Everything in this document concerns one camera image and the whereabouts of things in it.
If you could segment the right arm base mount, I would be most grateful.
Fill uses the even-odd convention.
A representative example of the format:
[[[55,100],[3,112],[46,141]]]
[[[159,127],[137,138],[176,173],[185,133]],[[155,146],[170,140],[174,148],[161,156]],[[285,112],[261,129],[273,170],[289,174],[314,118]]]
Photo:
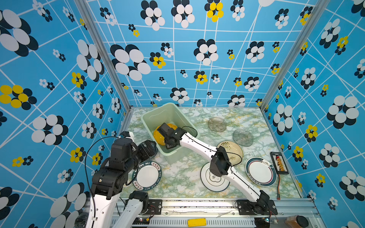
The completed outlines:
[[[239,199],[235,202],[235,207],[240,215],[278,215],[277,207],[273,200],[254,203],[246,199]]]

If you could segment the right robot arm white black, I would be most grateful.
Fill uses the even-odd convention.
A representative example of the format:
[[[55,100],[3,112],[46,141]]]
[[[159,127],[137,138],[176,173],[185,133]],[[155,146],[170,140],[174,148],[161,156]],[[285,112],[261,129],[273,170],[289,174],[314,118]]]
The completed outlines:
[[[267,193],[249,183],[237,172],[223,147],[210,146],[182,128],[173,129],[166,123],[158,127],[157,131],[164,137],[167,148],[185,147],[209,161],[210,172],[228,180],[230,184],[240,190],[250,202],[250,209],[255,214],[278,215],[274,201],[270,199]]]

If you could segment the light green plastic bin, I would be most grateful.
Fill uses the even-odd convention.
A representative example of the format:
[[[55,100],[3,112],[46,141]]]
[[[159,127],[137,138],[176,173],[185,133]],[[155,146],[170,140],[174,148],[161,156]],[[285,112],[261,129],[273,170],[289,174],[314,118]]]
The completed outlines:
[[[157,131],[163,123],[168,124],[170,127],[176,129],[177,127],[190,133],[192,136],[198,138],[200,136],[197,128],[188,119],[188,117],[181,111],[181,109],[174,103],[167,103],[161,107],[150,110],[142,115],[141,120],[150,134],[152,139],[156,142],[154,133]],[[160,153],[166,159],[181,159],[187,156],[192,150],[177,146],[175,148],[167,149],[165,145],[157,144],[157,148]]]

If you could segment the white plate black emblem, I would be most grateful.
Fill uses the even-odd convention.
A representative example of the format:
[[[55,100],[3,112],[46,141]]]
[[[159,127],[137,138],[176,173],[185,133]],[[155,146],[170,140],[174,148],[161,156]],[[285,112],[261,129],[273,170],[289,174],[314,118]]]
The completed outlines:
[[[200,178],[203,185],[212,192],[223,192],[230,185],[228,180],[223,177],[218,177],[210,172],[209,162],[201,168]]]

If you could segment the yellow dotted plate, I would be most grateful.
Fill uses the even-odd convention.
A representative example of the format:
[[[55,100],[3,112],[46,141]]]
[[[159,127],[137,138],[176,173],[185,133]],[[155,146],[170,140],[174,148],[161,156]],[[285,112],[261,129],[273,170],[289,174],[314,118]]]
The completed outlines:
[[[173,128],[174,130],[177,129],[177,126],[172,124],[172,123],[168,123],[167,124],[169,127]],[[158,128],[160,126],[158,126],[155,130],[154,130],[154,133],[153,133],[153,136],[154,136],[154,139],[156,140],[156,142],[159,144],[159,145],[162,145],[162,146],[165,146],[165,142],[164,142],[164,137],[158,132]]]

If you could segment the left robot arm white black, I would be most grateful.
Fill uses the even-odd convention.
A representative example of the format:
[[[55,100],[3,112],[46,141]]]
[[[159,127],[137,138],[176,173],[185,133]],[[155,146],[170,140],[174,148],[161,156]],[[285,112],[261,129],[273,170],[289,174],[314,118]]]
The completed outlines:
[[[124,131],[116,137],[110,157],[103,161],[100,169],[93,175],[92,183],[88,185],[91,198],[86,227],[110,227],[129,173],[138,169],[139,164],[153,158],[157,152],[156,142],[146,140],[136,145],[131,132]]]

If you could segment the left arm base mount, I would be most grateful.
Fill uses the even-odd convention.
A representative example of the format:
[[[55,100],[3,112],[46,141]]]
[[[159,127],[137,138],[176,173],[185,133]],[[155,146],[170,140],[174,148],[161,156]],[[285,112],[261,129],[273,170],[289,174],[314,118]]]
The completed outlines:
[[[150,199],[147,209],[142,211],[141,215],[161,215],[162,203],[161,199]]]

